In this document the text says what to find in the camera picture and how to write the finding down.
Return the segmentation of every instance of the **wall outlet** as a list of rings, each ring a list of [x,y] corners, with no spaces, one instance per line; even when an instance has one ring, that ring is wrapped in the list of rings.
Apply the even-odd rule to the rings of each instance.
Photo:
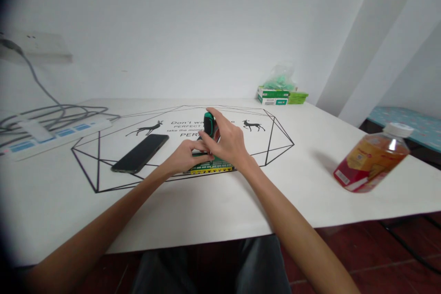
[[[26,55],[72,58],[63,37],[59,34],[8,29],[0,30],[0,38],[12,40],[23,49]],[[1,50],[1,53],[3,58],[10,54],[10,52],[3,50]]]

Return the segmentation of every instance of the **gray cable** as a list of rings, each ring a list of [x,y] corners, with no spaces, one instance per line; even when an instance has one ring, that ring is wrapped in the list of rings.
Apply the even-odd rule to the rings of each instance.
[[[24,54],[24,52],[20,46],[18,46],[16,43],[14,43],[13,41],[8,40],[8,39],[0,39],[0,44],[5,46],[6,48],[9,48],[9,49],[15,51],[25,60],[25,62],[29,66],[29,69],[31,70],[32,77],[34,78],[37,85],[56,104],[55,106],[47,106],[47,107],[41,107],[41,108],[28,110],[26,112],[20,113],[20,115],[32,114],[32,113],[41,112],[43,110],[56,108],[55,110],[49,110],[48,112],[40,113],[40,114],[37,114],[33,117],[28,118],[28,119],[39,119],[39,118],[44,118],[46,116],[55,114],[57,112],[61,112],[61,114],[56,118],[42,119],[39,121],[39,123],[42,124],[48,131],[54,131],[54,130],[61,129],[63,127],[72,125],[75,122],[78,122],[80,120],[83,120],[83,119],[86,119],[86,118],[89,118],[91,116],[95,116],[98,114],[112,116],[112,118],[109,119],[110,121],[114,121],[114,120],[121,118],[121,116],[119,116],[119,115],[107,113],[106,111],[109,110],[109,108],[107,108],[107,107],[92,107],[92,106],[79,106],[79,105],[72,105],[72,104],[61,104],[40,83],[40,81],[38,80],[38,77],[35,73],[34,67],[32,66],[32,63],[28,60],[28,58],[26,57],[26,55]],[[66,110],[68,110],[68,109],[80,109],[83,112],[71,114],[71,115],[66,115]],[[27,134],[27,132],[19,131],[20,126],[18,125],[18,122],[20,122],[20,121],[21,120],[18,119],[17,115],[9,116],[9,117],[0,121],[0,130],[2,130],[0,132],[0,136],[20,135],[20,137],[17,137],[17,138],[9,140],[7,142],[1,143],[0,147],[9,145],[12,142],[16,142],[16,141],[22,140],[24,138],[31,137],[30,135]]]

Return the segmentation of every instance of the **plastic bottle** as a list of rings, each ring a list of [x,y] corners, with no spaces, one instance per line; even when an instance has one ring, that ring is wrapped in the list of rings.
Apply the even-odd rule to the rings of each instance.
[[[383,132],[365,135],[334,171],[334,177],[348,191],[371,191],[410,153],[403,138],[412,132],[410,126],[388,123]]]

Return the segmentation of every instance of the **barcode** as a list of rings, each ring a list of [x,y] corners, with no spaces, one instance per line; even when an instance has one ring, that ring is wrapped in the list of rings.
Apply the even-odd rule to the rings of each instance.
[[[341,179],[342,182],[345,183],[345,185],[350,183],[350,180],[344,174],[342,174],[340,170],[337,170],[335,174]]]

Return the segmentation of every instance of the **person's right hand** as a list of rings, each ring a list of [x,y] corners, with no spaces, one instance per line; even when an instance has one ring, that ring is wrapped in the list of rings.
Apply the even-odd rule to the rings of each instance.
[[[219,126],[220,142],[215,142],[204,131],[200,131],[199,135],[214,155],[231,163],[240,171],[252,158],[245,148],[242,129],[227,120],[220,111],[214,108],[207,108],[207,111],[215,117]]]

